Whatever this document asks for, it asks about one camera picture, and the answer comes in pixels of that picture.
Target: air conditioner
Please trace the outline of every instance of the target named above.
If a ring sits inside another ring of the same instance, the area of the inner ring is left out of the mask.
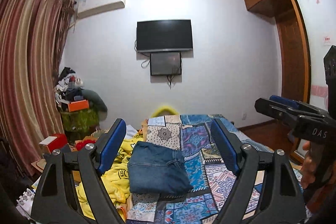
[[[125,8],[125,0],[82,0],[78,4],[78,18]]]

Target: silver bolt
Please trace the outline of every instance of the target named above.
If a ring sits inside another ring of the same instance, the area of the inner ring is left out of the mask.
[[[242,147],[243,147],[243,149],[245,149],[245,150],[250,150],[250,149],[252,148],[252,146],[251,146],[250,144],[248,144],[248,143],[244,143],[244,144],[242,145]]]
[[[277,154],[280,155],[280,156],[283,156],[285,154],[285,152],[282,149],[278,149]]]
[[[52,154],[53,154],[54,156],[57,156],[59,153],[61,153],[61,150],[59,150],[59,149],[55,149],[55,150],[52,152]]]
[[[85,145],[85,149],[86,149],[86,150],[91,150],[91,149],[94,148],[94,146],[95,146],[94,143],[88,143],[87,145]]]

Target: dark brown floor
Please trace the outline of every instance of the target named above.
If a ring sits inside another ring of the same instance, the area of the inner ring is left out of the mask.
[[[273,150],[282,149],[288,155],[291,152],[293,144],[287,138],[290,128],[281,123],[272,122],[253,128],[240,128],[240,130],[252,140]]]

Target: black monitor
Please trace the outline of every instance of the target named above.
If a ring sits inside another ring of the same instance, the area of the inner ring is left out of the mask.
[[[191,20],[155,20],[137,23],[138,52],[187,51],[193,49]]]
[[[182,58],[180,52],[151,53],[151,75],[181,75]]]

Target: jeans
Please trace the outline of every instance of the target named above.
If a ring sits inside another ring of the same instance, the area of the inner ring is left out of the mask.
[[[128,162],[131,193],[181,195],[193,187],[181,150],[138,141]]]

